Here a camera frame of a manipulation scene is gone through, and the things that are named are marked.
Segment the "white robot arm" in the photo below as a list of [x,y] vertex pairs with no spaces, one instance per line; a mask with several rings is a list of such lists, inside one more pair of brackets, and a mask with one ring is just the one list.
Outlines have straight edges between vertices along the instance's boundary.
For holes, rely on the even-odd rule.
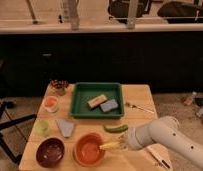
[[129,127],[120,137],[122,147],[139,151],[153,144],[161,144],[177,152],[203,171],[203,145],[200,145],[179,129],[179,121],[164,116],[139,127]]

